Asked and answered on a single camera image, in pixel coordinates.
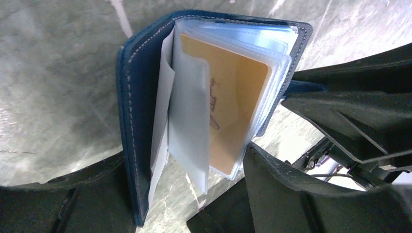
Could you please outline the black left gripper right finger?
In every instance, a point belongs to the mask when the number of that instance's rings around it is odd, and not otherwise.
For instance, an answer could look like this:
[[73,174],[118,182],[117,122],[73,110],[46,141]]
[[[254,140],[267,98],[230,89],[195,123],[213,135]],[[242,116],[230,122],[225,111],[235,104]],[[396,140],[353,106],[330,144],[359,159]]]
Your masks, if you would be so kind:
[[356,191],[321,181],[251,143],[245,177],[187,221],[192,233],[409,233],[412,188]]

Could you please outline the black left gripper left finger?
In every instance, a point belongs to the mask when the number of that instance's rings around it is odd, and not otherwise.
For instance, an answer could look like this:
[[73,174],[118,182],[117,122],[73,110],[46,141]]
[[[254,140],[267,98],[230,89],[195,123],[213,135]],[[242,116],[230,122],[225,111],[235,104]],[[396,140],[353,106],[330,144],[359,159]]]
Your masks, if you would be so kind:
[[133,233],[122,153],[46,183],[0,188],[3,233]]

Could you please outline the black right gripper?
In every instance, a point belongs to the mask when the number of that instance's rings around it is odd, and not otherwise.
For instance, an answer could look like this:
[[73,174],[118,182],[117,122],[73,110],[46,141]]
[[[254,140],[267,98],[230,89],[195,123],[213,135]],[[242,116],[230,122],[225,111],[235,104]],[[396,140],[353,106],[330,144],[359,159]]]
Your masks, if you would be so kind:
[[[325,182],[347,177],[364,190],[412,183],[412,162],[398,158],[412,153],[410,93],[311,92],[290,95],[282,105],[327,137],[292,167]],[[377,162],[389,158],[407,166]]]

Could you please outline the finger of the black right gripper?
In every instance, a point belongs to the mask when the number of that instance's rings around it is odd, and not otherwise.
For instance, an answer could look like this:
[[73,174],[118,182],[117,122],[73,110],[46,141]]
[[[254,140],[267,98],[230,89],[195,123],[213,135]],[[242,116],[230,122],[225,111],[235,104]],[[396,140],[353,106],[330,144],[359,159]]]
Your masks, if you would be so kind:
[[295,72],[294,81],[315,83],[329,91],[412,91],[412,45],[385,51],[344,64]]

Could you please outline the blue leather card holder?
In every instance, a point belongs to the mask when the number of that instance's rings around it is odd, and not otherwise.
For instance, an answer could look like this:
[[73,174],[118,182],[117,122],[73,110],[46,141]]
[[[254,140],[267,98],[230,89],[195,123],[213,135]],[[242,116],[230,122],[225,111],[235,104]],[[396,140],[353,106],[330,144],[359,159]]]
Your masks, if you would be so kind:
[[[180,34],[245,50],[266,63],[272,74],[234,172],[210,164],[209,64],[183,52]],[[116,63],[120,133],[136,224],[142,227],[168,155],[207,193],[209,170],[232,179],[247,144],[265,133],[279,102],[303,82],[293,81],[313,27],[306,22],[243,16],[204,10],[168,13],[132,35]]]

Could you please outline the gold card in holder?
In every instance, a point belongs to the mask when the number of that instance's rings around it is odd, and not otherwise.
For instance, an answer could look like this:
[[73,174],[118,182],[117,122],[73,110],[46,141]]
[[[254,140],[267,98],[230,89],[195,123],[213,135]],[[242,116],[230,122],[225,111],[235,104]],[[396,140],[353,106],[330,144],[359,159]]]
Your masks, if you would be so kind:
[[210,164],[229,176],[249,140],[256,105],[272,69],[234,46],[205,42],[189,33],[180,34],[180,39],[184,53],[209,64]]

